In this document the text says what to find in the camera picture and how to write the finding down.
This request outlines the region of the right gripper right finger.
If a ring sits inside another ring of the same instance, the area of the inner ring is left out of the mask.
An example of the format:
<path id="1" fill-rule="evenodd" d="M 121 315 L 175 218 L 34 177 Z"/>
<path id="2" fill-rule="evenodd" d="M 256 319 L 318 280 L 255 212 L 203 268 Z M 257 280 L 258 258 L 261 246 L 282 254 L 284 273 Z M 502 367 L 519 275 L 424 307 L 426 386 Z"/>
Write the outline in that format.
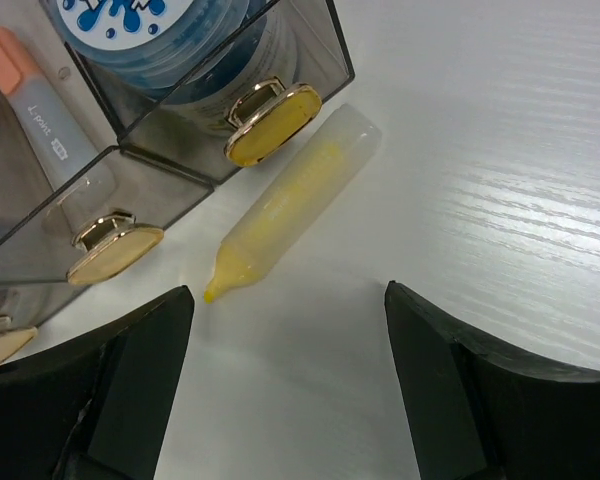
<path id="1" fill-rule="evenodd" d="M 398 282 L 384 306 L 422 478 L 600 479 L 600 371 L 517 347 Z"/>

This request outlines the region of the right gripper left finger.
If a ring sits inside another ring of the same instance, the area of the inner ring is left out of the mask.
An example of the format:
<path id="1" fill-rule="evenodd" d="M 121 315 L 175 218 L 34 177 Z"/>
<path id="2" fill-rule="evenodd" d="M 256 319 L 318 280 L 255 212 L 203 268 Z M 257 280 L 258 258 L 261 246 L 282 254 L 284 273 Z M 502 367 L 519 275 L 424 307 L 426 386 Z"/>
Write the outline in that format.
<path id="1" fill-rule="evenodd" d="M 0 479 L 151 479 L 194 314 L 186 286 L 0 366 Z"/>

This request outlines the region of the orange tip marker pen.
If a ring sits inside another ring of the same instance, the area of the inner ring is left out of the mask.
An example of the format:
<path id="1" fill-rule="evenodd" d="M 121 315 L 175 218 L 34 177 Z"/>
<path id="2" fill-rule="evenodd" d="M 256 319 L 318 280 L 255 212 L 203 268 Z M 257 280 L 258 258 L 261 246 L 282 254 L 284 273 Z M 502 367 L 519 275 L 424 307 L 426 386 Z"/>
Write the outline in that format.
<path id="1" fill-rule="evenodd" d="M 59 206 L 71 227 L 79 230 L 96 217 L 116 190 L 115 176 L 99 162 L 78 180 L 73 179 L 97 157 L 98 150 L 17 36 L 0 27 L 0 44 L 22 73 L 13 94 L 1 93 L 16 114 L 52 189 L 70 185 Z"/>

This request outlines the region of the yellow highlighter pen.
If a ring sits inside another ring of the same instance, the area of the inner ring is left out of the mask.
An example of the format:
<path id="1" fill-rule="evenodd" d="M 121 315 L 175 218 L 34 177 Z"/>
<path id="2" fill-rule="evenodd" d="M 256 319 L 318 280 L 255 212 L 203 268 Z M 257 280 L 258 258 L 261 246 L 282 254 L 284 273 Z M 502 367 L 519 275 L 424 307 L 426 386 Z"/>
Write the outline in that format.
<path id="1" fill-rule="evenodd" d="M 204 301 L 263 280 L 381 141 L 380 128 L 352 105 L 332 112 L 223 238 Z"/>

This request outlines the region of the blue slime jar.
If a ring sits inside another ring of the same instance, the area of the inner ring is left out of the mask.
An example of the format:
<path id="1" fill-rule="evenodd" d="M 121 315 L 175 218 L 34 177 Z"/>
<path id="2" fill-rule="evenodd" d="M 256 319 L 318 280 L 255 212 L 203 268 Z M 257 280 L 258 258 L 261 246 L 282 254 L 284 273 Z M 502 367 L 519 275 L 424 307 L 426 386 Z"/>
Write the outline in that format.
<path id="1" fill-rule="evenodd" d="M 50 1 L 64 41 L 157 99 L 197 64 L 185 102 L 264 78 L 290 84 L 298 48 L 288 21 L 264 1 Z"/>

